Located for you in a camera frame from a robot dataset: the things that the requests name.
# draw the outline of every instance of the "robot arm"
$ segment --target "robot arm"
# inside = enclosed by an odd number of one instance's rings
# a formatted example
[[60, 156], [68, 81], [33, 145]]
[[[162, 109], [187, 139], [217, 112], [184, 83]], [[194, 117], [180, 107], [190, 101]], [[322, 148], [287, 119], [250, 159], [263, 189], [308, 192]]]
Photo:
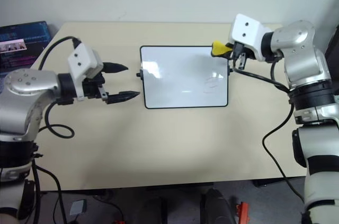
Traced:
[[284, 58], [290, 103], [296, 108], [296, 124], [302, 124], [292, 133], [293, 152], [297, 163], [307, 168], [302, 223], [329, 224], [337, 222], [339, 212], [339, 105], [325, 57], [313, 45], [314, 34], [307, 21], [271, 31], [238, 14], [230, 43], [221, 47], [214, 42], [212, 56], [240, 58], [239, 69], [244, 69], [247, 58], [265, 62]]
[[109, 95], [102, 73], [128, 69], [124, 65], [102, 62], [97, 53], [78, 43], [68, 58], [69, 71], [18, 69], [5, 77], [0, 94], [0, 214], [20, 215], [25, 190], [34, 190], [29, 175], [31, 161], [38, 146], [34, 143], [39, 132], [45, 107], [51, 103], [73, 104], [88, 98], [101, 98], [107, 104], [127, 101], [139, 92], [127, 91]]

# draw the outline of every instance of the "yellow object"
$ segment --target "yellow object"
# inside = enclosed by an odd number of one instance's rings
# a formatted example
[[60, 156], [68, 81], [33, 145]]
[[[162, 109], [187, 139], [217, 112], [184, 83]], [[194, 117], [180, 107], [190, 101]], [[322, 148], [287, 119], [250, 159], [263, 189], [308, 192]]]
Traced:
[[219, 40], [212, 43], [211, 54], [213, 56], [222, 56], [229, 51], [232, 51], [232, 48], [226, 47], [225, 44], [221, 43]]

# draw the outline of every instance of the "robotic arm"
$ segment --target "robotic arm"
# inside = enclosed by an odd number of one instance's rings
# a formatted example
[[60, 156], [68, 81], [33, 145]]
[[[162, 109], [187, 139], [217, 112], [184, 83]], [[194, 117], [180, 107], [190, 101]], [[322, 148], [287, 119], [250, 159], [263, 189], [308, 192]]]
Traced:
[[109, 95], [102, 73], [117, 73], [128, 69], [124, 65], [102, 62], [97, 53], [80, 41], [68, 58], [69, 71], [18, 69], [5, 77], [0, 94], [0, 214], [20, 219], [26, 217], [32, 205], [29, 197], [34, 183], [25, 180], [38, 146], [43, 110], [51, 103], [73, 104], [88, 98], [101, 98], [107, 104], [127, 101], [139, 92], [127, 91]]
[[229, 60], [273, 62], [284, 58], [290, 103], [295, 121], [293, 152], [307, 168], [305, 213], [302, 224], [337, 223], [339, 212], [339, 104], [334, 101], [332, 81], [321, 51], [313, 45], [314, 26], [298, 21], [275, 31], [238, 14], [225, 46], [214, 42], [212, 56]]

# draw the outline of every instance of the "small whiteboard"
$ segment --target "small whiteboard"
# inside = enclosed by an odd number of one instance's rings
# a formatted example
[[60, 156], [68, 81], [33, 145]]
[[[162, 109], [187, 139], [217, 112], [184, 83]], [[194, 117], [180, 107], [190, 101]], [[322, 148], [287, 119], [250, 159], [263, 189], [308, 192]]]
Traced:
[[228, 61], [211, 47], [142, 46], [140, 57], [146, 108], [227, 105]]

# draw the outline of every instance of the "table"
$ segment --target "table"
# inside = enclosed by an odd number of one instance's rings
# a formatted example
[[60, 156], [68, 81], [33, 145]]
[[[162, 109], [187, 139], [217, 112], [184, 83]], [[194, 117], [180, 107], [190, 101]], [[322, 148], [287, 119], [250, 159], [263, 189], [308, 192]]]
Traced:
[[[105, 76], [110, 94], [128, 90], [141, 94], [112, 105], [86, 99], [55, 107], [50, 122], [71, 126], [76, 136], [61, 139], [41, 132], [36, 142], [44, 157], [38, 165], [54, 172], [63, 190], [280, 177], [261, 145], [262, 137], [289, 112], [287, 95], [273, 85], [231, 73], [227, 107], [148, 110], [144, 106], [142, 82], [136, 77], [140, 46], [227, 42], [229, 30], [230, 24], [221, 23], [65, 23], [51, 43], [67, 35], [79, 37], [103, 61], [129, 67]], [[44, 69], [68, 72], [71, 51], [71, 41], [59, 45]], [[249, 60], [246, 70], [268, 77], [270, 65]], [[276, 79], [286, 82], [283, 62], [276, 67]], [[267, 140], [287, 176], [306, 173], [293, 157], [291, 132], [296, 127], [292, 119]], [[56, 189], [45, 174], [41, 189]]]

